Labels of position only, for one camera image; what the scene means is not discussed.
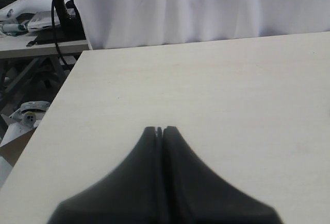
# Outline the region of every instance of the black cable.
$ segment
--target black cable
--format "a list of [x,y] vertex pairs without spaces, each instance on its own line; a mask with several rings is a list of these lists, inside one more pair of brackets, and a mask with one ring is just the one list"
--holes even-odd
[[72,68],[69,67],[68,63],[65,61],[65,59],[63,57],[63,54],[61,53],[60,47],[58,46],[58,43],[57,43],[56,28],[55,28],[55,14],[54,13],[55,13],[55,5],[54,5],[54,2],[52,1],[52,14],[51,14],[51,17],[52,17],[52,28],[53,28],[53,36],[54,36],[54,43],[55,43],[56,51],[57,51],[60,59],[64,63],[64,65],[67,67],[68,70],[71,71]]

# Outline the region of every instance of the white curtain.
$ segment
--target white curtain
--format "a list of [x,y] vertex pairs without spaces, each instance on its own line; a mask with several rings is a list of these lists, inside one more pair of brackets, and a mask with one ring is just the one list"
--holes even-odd
[[330,29],[330,0],[75,0],[91,49]]

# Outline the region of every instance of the white fabric backdrop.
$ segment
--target white fabric backdrop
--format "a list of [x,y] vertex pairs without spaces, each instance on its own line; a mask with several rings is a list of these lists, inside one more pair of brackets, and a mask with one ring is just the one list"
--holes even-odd
[[91,49],[330,30],[330,0],[75,0]]

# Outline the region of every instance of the table surface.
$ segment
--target table surface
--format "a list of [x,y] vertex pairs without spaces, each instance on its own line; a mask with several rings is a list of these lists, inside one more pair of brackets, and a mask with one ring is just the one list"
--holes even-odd
[[0,222],[46,223],[144,127],[171,125],[285,223],[327,223],[329,41],[324,32],[83,52],[0,191]]
[[[27,43],[37,37],[37,32],[30,32],[23,36],[6,36],[0,38],[0,60],[11,58],[31,58],[39,56],[57,55],[55,44],[34,45],[26,47]],[[59,43],[63,54],[81,53],[88,50],[86,40]]]

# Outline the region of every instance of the cardboard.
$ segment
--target cardboard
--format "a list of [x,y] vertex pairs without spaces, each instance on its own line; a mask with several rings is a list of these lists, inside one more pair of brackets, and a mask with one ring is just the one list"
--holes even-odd
[[15,166],[35,130],[36,129],[30,130],[0,147],[0,156],[2,156],[11,166]]

